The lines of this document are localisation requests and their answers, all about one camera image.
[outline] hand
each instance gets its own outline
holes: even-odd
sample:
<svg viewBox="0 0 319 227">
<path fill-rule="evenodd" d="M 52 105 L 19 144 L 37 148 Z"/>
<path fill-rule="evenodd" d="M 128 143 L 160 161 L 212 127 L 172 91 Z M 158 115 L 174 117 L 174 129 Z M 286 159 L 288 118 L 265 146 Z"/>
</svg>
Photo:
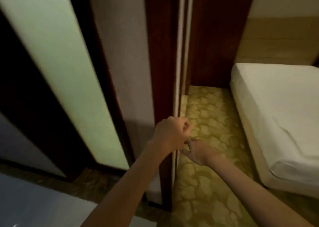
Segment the hand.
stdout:
<svg viewBox="0 0 319 227">
<path fill-rule="evenodd" d="M 193 128 L 187 118 L 170 116 L 156 125 L 150 144 L 159 147 L 167 156 L 169 153 L 183 148 L 184 142 L 189 138 Z"/>
<path fill-rule="evenodd" d="M 189 150 L 183 148 L 181 152 L 190 160 L 200 166 L 207 166 L 208 161 L 221 154 L 216 151 L 212 146 L 205 144 L 202 140 L 187 140 Z"/>
</svg>

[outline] mattress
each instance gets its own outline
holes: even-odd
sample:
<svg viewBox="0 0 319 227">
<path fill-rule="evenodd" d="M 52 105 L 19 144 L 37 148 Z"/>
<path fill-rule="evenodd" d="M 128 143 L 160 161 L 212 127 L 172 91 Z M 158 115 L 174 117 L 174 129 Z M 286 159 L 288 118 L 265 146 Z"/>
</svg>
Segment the mattress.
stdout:
<svg viewBox="0 0 319 227">
<path fill-rule="evenodd" d="M 231 85 L 269 171 L 319 186 L 319 69 L 238 63 Z"/>
</svg>

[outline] white vertical strip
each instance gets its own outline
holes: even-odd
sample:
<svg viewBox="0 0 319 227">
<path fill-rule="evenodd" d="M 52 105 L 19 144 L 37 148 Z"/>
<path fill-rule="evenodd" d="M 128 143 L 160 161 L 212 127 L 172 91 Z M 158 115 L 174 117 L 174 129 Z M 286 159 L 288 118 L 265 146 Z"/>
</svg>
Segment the white vertical strip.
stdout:
<svg viewBox="0 0 319 227">
<path fill-rule="evenodd" d="M 192 12 L 193 12 L 193 0 L 188 0 L 187 7 L 187 21 L 186 21 L 186 35 L 185 35 L 185 55 L 184 55 L 184 71 L 183 71 L 183 84 L 181 88 L 182 95 L 185 95 L 185 84 L 186 84 L 186 74 L 188 66 L 188 50 L 189 50 L 189 37 L 192 22 Z"/>
<path fill-rule="evenodd" d="M 175 101 L 174 101 L 174 116 L 178 116 L 178 105 L 180 104 L 179 92 L 180 92 L 180 80 L 181 80 L 181 51 L 183 46 L 183 22 L 184 22 L 184 6 L 185 0 L 179 1 L 178 11 L 178 30 L 177 30 L 177 52 L 176 52 L 176 80 L 175 80 Z M 172 154 L 172 188 L 175 183 L 175 171 L 176 164 L 175 159 L 177 157 L 177 151 Z"/>
</svg>

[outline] forearm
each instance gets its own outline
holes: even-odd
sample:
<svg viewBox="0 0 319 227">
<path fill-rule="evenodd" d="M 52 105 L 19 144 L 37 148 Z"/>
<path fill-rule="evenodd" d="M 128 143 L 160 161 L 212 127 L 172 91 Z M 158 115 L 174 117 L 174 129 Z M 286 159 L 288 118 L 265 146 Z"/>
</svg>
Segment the forearm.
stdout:
<svg viewBox="0 0 319 227">
<path fill-rule="evenodd" d="M 143 193 L 164 157 L 165 154 L 160 148 L 146 146 L 135 163 L 90 213 L 81 227 L 128 226 Z"/>
<path fill-rule="evenodd" d="M 215 156 L 207 165 L 225 181 L 258 226 L 312 226 L 229 160 Z"/>
</svg>

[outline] bed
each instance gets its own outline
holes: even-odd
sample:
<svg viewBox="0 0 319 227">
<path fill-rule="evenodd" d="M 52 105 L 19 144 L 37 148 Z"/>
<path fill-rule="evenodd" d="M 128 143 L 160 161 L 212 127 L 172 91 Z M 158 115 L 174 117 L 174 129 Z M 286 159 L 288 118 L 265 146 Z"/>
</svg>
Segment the bed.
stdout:
<svg viewBox="0 0 319 227">
<path fill-rule="evenodd" d="M 237 63 L 230 86 L 261 182 L 319 199 L 319 68 Z"/>
</svg>

